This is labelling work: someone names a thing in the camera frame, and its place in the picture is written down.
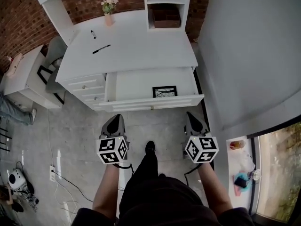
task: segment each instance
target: white sneaker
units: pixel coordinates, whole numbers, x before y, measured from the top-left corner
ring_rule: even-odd
[[[34,122],[34,119],[36,118],[37,115],[37,109],[32,110],[32,123]]]

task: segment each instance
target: pink flowers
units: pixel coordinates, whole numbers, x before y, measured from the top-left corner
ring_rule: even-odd
[[[110,13],[116,7],[115,4],[118,2],[119,0],[103,0],[101,5],[103,6],[104,13]]]

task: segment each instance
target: flower vase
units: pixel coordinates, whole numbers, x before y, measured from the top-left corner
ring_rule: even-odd
[[[105,24],[106,24],[108,27],[110,27],[110,26],[113,25],[111,14],[106,13],[106,14],[104,15],[104,19],[105,19]]]

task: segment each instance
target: picture frame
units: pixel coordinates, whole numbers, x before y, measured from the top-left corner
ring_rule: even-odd
[[[153,94],[154,98],[178,96],[177,88],[176,88],[175,85],[173,85],[173,86],[153,87],[152,88],[152,94]]]

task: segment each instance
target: person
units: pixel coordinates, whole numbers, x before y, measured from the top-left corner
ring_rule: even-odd
[[[9,183],[5,186],[0,186],[0,202],[6,202],[7,205],[11,206],[16,212],[24,212],[23,207],[13,200],[13,191],[10,188]]]
[[[0,116],[13,120],[25,125],[32,125],[36,117],[37,110],[33,109],[32,112],[24,112],[13,102],[7,99],[0,93]]]
[[[152,141],[146,155],[128,181],[119,205],[118,226],[253,226],[245,208],[233,208],[209,163],[198,168],[209,208],[199,196],[175,178],[158,176]],[[79,209],[72,226],[113,226],[116,218],[119,168],[107,165],[96,192],[93,209]]]

